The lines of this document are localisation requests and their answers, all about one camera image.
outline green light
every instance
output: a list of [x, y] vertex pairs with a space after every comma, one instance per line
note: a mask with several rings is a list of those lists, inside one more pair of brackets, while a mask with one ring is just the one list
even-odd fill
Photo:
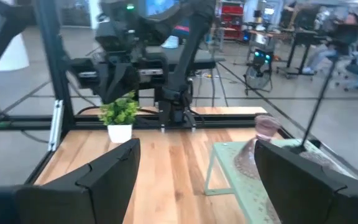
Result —
[[128, 10], [132, 10], [132, 9], [134, 9], [135, 8], [135, 6], [133, 5], [133, 4], [128, 4], [127, 5], [127, 9]]

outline concrete floor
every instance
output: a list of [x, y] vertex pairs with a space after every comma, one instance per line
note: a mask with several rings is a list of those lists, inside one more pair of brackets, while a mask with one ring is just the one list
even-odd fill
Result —
[[[93, 33], [88, 29], [63, 29], [65, 47], [71, 57], [82, 57], [97, 45], [92, 41]], [[35, 28], [25, 30], [23, 33], [27, 52], [30, 58], [28, 68], [15, 72], [0, 72], [0, 109], [9, 108], [9, 114], [52, 114], [54, 102], [52, 85], [49, 81], [49, 71], [45, 62], [45, 55], [39, 31]], [[235, 74], [242, 75], [246, 67], [232, 62], [239, 46], [225, 43], [223, 54], [229, 67]], [[241, 47], [245, 55], [247, 47]], [[282, 45], [278, 54], [283, 58], [288, 55], [289, 46]], [[303, 53], [300, 47], [294, 56], [294, 65], [300, 63]], [[244, 61], [239, 57], [237, 62]], [[297, 128], [275, 108], [261, 100], [253, 92], [246, 97], [244, 86], [238, 82], [221, 66], [218, 67], [222, 77], [224, 91], [227, 95], [229, 106], [262, 106], [269, 113], [276, 116], [294, 136], [301, 137], [303, 131]], [[268, 98], [277, 108], [289, 115], [291, 119], [306, 127], [311, 111], [316, 103], [319, 89], [323, 83], [324, 75], [317, 75], [313, 81], [310, 77], [298, 77], [287, 80], [281, 75], [273, 75], [273, 90], [270, 93], [260, 92]], [[218, 79], [215, 79], [216, 106], [225, 106], [223, 89]], [[195, 95], [211, 97], [211, 80], [195, 79]], [[72, 101], [75, 113], [90, 104], [72, 92]], [[89, 100], [97, 103], [98, 100], [91, 96], [88, 90], [80, 90]], [[16, 102], [26, 95], [30, 98]], [[143, 91], [141, 95], [152, 96], [152, 91]], [[344, 92], [342, 88], [330, 88], [326, 94], [319, 115], [316, 119], [312, 134], [324, 142], [338, 155], [345, 158], [358, 169], [358, 90]], [[197, 100], [198, 106], [209, 106], [211, 100]], [[142, 106], [152, 105], [150, 99], [142, 100]], [[48, 139], [48, 131], [29, 132], [41, 139]], [[46, 144], [27, 139], [19, 132], [0, 132], [0, 185], [21, 184], [32, 172], [36, 164], [46, 153]]]

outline wooden table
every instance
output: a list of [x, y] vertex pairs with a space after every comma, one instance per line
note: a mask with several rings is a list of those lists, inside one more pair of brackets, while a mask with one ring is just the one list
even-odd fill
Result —
[[[266, 113], [261, 107], [194, 108], [209, 114]], [[97, 110], [87, 111], [95, 114]], [[124, 223], [247, 223], [234, 195], [205, 196], [214, 142], [247, 141], [254, 128], [190, 131], [135, 130], [141, 140], [136, 185]], [[70, 131], [35, 184], [46, 184], [103, 155], [117, 144], [107, 131]], [[209, 186], [228, 187], [218, 163]]]

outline person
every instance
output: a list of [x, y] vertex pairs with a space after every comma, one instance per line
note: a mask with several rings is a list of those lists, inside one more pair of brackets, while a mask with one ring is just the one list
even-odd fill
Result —
[[[349, 13], [343, 23], [358, 24], [358, 15], [353, 12]], [[321, 44], [309, 57], [306, 67], [303, 68], [302, 73], [314, 74], [314, 71], [317, 69], [317, 66], [320, 64], [320, 62], [324, 60], [324, 58], [334, 56], [336, 55], [336, 53], [337, 51], [334, 46], [329, 44]]]

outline monitor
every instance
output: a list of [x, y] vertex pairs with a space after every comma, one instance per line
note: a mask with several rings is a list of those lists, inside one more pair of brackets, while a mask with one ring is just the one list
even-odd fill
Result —
[[[174, 4], [178, 4], [176, 0], [145, 0], [145, 3], [146, 16], [161, 13], [172, 7]], [[187, 38], [189, 31], [189, 20], [184, 19], [177, 24], [172, 32], [172, 35], [180, 38]]]

